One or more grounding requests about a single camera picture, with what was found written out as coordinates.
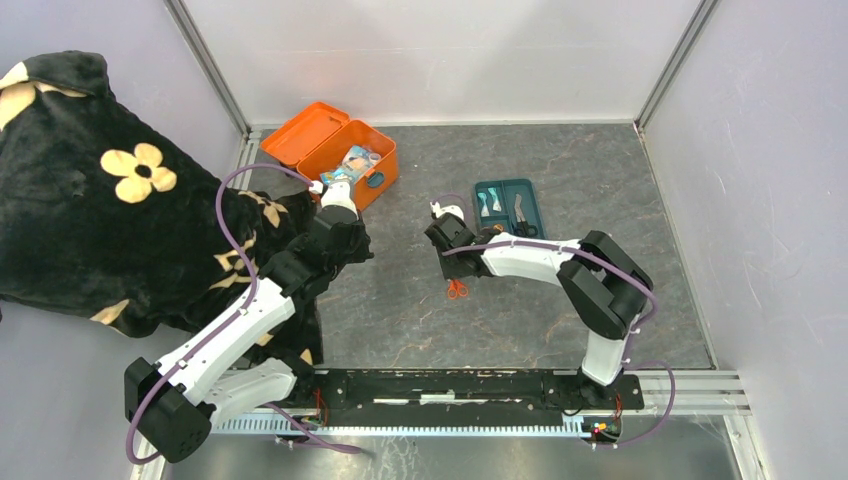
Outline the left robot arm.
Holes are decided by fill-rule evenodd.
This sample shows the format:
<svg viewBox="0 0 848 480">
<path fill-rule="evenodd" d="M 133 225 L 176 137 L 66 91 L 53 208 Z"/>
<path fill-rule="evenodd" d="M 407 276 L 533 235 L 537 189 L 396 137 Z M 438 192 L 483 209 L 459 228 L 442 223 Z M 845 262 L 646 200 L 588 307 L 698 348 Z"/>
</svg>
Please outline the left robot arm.
<svg viewBox="0 0 848 480">
<path fill-rule="evenodd" d="M 248 269 L 250 287 L 237 301 L 181 347 L 150 363 L 136 359 L 124 373 L 130 429 L 128 459 L 141 434 L 154 448 L 152 459 L 178 463 L 193 454 L 213 427 L 264 403 L 306 405 L 313 379 L 291 362 L 268 359 L 224 378 L 228 368 L 264 334 L 278 330 L 318 295 L 349 263 L 371 258 L 361 214 L 349 182 L 316 182 L 320 209 L 308 232 L 275 254 L 262 269 Z"/>
</svg>

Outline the teal divided tray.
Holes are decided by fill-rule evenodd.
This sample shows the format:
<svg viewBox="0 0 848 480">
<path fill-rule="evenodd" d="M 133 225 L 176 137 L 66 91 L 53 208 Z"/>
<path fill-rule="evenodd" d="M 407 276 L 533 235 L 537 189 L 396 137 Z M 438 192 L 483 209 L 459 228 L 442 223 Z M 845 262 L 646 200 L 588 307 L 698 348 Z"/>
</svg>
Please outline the teal divided tray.
<svg viewBox="0 0 848 480">
<path fill-rule="evenodd" d="M 503 208 L 502 212 L 494 212 L 491 210 L 491 199 L 488 195 L 489 187 L 495 187 L 498 190 L 498 195 Z M 490 210 L 490 215 L 488 217 L 482 218 L 480 216 L 480 205 L 477 197 L 477 193 L 479 191 L 483 191 L 487 194 L 488 207 Z M 483 228 L 500 225 L 504 232 L 516 236 L 514 232 L 516 218 L 513 207 L 516 194 L 520 194 L 522 196 L 521 208 L 527 220 L 538 227 L 538 236 L 529 239 L 546 239 L 547 234 L 537 202 L 536 190 L 533 183 L 526 178 L 477 182 L 473 187 L 475 220 L 477 222 L 477 226 Z"/>
</svg>

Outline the blue cotton pad packet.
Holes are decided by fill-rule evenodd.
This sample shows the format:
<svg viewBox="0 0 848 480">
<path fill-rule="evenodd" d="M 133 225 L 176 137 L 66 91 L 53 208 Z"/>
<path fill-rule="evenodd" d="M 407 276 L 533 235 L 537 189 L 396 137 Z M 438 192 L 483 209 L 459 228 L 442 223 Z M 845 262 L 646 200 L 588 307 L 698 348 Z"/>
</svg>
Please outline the blue cotton pad packet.
<svg viewBox="0 0 848 480">
<path fill-rule="evenodd" d="M 322 173 L 320 179 L 327 185 L 337 181 L 354 183 L 381 159 L 380 154 L 354 145 L 344 155 L 340 164 L 334 170 Z"/>
</svg>

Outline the teal white tube packet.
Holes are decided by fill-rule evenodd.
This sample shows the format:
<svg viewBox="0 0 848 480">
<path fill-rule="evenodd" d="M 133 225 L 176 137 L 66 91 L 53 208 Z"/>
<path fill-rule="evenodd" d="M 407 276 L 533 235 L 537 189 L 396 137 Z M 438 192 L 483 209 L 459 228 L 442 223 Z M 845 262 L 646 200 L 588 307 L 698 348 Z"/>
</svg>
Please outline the teal white tube packet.
<svg viewBox="0 0 848 480">
<path fill-rule="evenodd" d="M 502 212 L 503 208 L 498 195 L 498 190 L 495 187 L 489 187 L 488 195 L 491 199 L 491 210 L 494 212 Z"/>
</svg>

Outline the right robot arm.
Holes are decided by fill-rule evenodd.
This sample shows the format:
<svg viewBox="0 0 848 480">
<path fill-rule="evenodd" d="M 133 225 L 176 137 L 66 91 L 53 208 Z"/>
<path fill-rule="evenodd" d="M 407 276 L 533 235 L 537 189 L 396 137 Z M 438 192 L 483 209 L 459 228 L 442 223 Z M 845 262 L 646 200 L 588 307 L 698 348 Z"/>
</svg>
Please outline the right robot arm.
<svg viewBox="0 0 848 480">
<path fill-rule="evenodd" d="M 647 273 L 601 231 L 568 241 L 528 239 L 491 228 L 474 232 L 457 205 L 433 201 L 430 209 L 425 234 L 447 280 L 516 277 L 563 289 L 589 330 L 578 396 L 591 408 L 612 401 L 629 358 L 630 337 L 658 310 Z"/>
</svg>

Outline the orange handled scissors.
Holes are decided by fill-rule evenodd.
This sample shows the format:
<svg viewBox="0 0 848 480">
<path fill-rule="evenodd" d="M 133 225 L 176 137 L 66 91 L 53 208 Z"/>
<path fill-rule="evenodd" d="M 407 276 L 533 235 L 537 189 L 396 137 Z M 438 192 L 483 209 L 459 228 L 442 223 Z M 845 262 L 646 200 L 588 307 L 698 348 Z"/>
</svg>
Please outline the orange handled scissors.
<svg viewBox="0 0 848 480">
<path fill-rule="evenodd" d="M 449 299 L 454 300 L 458 298 L 467 297 L 469 294 L 468 287 L 463 284 L 458 279 L 451 279 L 448 284 L 447 296 Z"/>
</svg>

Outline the black handled scissors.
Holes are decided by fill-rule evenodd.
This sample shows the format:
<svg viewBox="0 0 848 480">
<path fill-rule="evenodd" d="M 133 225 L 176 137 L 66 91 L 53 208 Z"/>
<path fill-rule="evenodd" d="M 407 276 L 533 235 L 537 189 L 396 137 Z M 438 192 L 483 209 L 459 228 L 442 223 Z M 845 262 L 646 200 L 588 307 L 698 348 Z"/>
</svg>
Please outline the black handled scissors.
<svg viewBox="0 0 848 480">
<path fill-rule="evenodd" d="M 538 236 L 538 227 L 531 224 L 524 215 L 524 212 L 521 208 L 522 205 L 522 196 L 520 194 L 515 195 L 514 199 L 514 214 L 516 218 L 516 223 L 514 227 L 514 232 L 516 236 L 525 237 L 525 238 L 535 238 Z"/>
</svg>

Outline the orange medicine kit box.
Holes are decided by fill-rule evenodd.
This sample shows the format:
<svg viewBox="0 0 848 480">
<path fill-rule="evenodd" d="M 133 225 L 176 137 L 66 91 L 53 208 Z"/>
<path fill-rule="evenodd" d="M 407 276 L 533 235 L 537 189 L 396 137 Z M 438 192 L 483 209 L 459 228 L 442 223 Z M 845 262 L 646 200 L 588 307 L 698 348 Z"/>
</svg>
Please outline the orange medicine kit box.
<svg viewBox="0 0 848 480">
<path fill-rule="evenodd" d="M 396 143 L 367 123 L 323 102 L 314 102 L 261 141 L 260 148 L 285 167 L 311 179 L 334 170 L 347 151 L 361 146 L 382 156 L 353 185 L 364 210 L 399 177 Z"/>
</svg>

